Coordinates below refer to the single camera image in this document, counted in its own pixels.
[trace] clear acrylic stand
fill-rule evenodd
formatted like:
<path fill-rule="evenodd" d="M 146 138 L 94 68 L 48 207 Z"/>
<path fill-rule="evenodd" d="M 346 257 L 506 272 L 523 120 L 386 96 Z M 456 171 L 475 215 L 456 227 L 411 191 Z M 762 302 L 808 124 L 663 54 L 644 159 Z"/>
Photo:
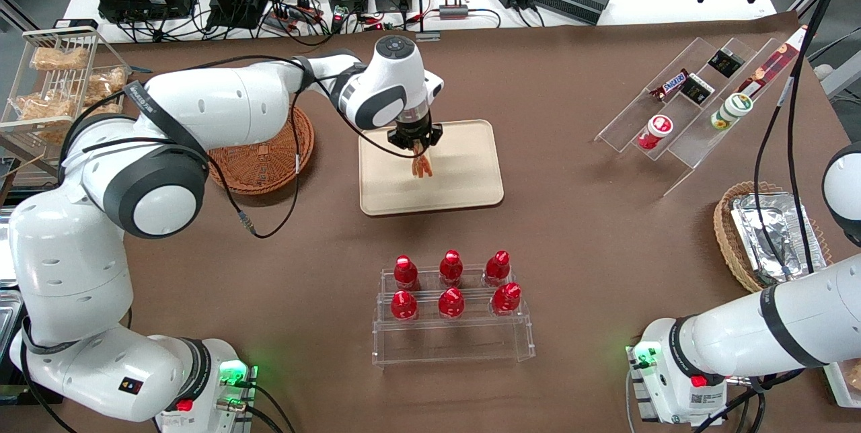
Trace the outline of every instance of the clear acrylic stand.
<path fill-rule="evenodd" d="M 718 49 L 702 38 L 697 38 L 679 56 L 676 56 L 676 59 L 667 65 L 667 68 L 664 68 L 633 102 L 613 118 L 611 123 L 607 124 L 595 136 L 595 140 L 605 141 L 616 152 L 624 152 L 628 146 L 631 146 L 648 155 L 649 159 L 653 161 L 657 161 L 669 151 L 669 154 L 679 160 L 687 169 L 664 193 L 664 196 L 667 196 L 670 191 L 673 191 L 697 169 L 697 166 L 714 150 L 727 132 L 738 126 L 739 123 L 736 122 L 729 129 L 717 130 L 711 124 L 711 114 L 716 112 L 723 105 L 724 100 L 732 95 L 744 83 L 744 80 L 750 77 L 754 69 L 759 68 L 781 44 L 783 43 L 772 38 L 759 51 L 756 51 L 751 50 L 740 40 L 732 38 L 723 45 L 723 48 L 740 56 L 744 59 L 745 64 L 738 71 L 735 71 L 732 77 L 726 78 L 708 64 L 708 60 L 714 56 L 714 53 L 717 53 Z M 697 105 L 686 95 L 682 95 L 681 92 L 676 92 L 667 102 L 660 102 L 655 96 L 649 94 L 651 90 L 657 89 L 678 75 L 682 69 L 697 74 L 714 88 L 714 93 L 711 93 L 708 99 L 700 105 Z M 765 86 L 768 87 L 775 80 L 778 80 L 777 75 L 772 77 Z M 765 89 L 760 89 L 753 98 L 754 102 L 763 93 L 765 93 Z M 673 121 L 673 133 L 662 139 L 655 148 L 647 151 L 637 145 L 636 139 L 646 128 L 649 118 L 655 114 L 670 117 Z"/>
<path fill-rule="evenodd" d="M 463 267 L 458 289 L 465 310 L 458 319 L 443 319 L 437 302 L 447 287 L 439 282 L 439 268 L 419 268 L 421 290 L 412 292 L 418 301 L 418 319 L 406 322 L 391 316 L 391 298 L 398 288 L 391 270 L 382 271 L 374 319 L 374 365 L 491 359 L 520 362 L 535 357 L 526 300 L 521 299 L 511 315 L 491 314 L 489 304 L 496 289 L 482 284 L 483 271 L 483 265 Z M 512 273 L 505 282 L 513 280 Z"/>

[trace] wicker basket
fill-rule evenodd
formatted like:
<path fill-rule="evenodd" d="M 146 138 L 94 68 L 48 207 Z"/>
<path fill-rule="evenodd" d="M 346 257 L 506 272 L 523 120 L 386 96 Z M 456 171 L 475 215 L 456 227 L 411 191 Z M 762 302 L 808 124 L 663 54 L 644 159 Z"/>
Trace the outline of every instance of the wicker basket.
<path fill-rule="evenodd" d="M 295 108 L 296 132 L 299 135 L 299 170 L 304 169 L 314 148 L 314 129 L 305 112 Z M 222 147 L 209 151 L 221 166 L 231 191 L 237 194 L 266 194 L 282 188 L 295 178 L 296 145 L 290 120 L 278 135 L 256 145 Z M 224 186 L 215 167 L 209 167 L 213 181 Z"/>
<path fill-rule="evenodd" d="M 759 191 L 760 193 L 779 193 L 783 191 L 783 188 L 767 182 L 760 182 Z M 720 252 L 723 254 L 723 259 L 726 261 L 726 265 L 729 266 L 729 270 L 733 272 L 735 279 L 741 282 L 741 285 L 750 292 L 759 292 L 765 288 L 765 284 L 757 279 L 751 269 L 750 263 L 747 261 L 747 253 L 745 253 L 741 238 L 735 230 L 735 222 L 729 209 L 730 200 L 736 196 L 750 193 L 753 193 L 753 181 L 736 184 L 734 187 L 729 188 L 726 194 L 723 194 L 717 206 L 714 207 L 714 236 L 717 237 Z M 816 222 L 810 219 L 809 216 L 808 221 L 810 222 L 810 227 L 813 228 L 816 239 L 819 240 L 822 256 L 825 258 L 827 264 L 832 264 L 831 252 L 822 237 L 822 230 L 816 227 Z"/>

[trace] label sticker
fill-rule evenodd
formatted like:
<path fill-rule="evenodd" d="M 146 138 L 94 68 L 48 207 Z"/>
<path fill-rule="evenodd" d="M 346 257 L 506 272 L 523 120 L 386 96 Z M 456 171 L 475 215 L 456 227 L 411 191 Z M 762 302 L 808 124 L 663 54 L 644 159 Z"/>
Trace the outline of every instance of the label sticker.
<path fill-rule="evenodd" d="M 133 380 L 132 378 L 122 378 L 120 382 L 120 391 L 138 395 L 141 392 L 141 387 L 144 386 L 144 381 Z"/>
<path fill-rule="evenodd" d="M 691 408 L 713 409 L 714 406 L 723 405 L 723 388 L 692 387 Z"/>

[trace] foil tray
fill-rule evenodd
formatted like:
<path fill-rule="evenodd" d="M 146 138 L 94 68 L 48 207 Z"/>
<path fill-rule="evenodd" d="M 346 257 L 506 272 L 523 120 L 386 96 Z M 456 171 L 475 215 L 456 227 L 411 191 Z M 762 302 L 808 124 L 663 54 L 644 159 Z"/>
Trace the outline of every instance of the foil tray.
<path fill-rule="evenodd" d="M 759 220 L 756 201 L 753 194 L 744 194 L 730 201 L 731 214 L 735 222 L 741 243 L 747 252 L 753 273 L 766 286 L 775 283 L 794 280 L 809 274 L 807 261 L 804 258 L 804 243 L 802 231 L 796 213 L 796 206 L 790 193 L 760 193 L 759 203 L 762 209 L 763 221 Z M 814 270 L 820 270 L 827 265 L 819 240 L 816 239 L 813 227 L 802 206 L 802 217 L 807 230 L 810 244 L 810 255 L 813 259 Z M 772 249 L 765 239 L 765 232 L 772 238 L 772 243 L 778 252 L 780 260 L 775 258 Z"/>

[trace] green light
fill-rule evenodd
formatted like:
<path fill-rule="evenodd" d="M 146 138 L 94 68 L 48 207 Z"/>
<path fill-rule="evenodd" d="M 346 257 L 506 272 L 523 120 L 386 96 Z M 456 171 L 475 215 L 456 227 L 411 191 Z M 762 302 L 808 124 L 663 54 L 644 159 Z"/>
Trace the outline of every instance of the green light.
<path fill-rule="evenodd" d="M 236 381 L 245 380 L 247 375 L 248 366 L 239 359 L 222 362 L 221 367 L 219 368 L 219 378 L 221 378 L 221 382 L 230 385 L 235 384 Z"/>

